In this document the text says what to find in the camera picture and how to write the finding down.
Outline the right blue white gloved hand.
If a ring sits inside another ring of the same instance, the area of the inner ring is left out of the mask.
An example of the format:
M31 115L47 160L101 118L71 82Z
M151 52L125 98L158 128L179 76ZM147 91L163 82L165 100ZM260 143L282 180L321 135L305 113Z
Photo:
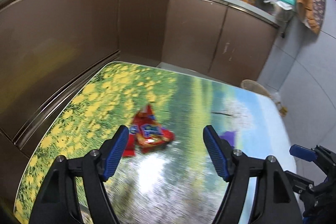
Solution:
M336 224L335 211L320 211L317 215L303 218L303 224Z

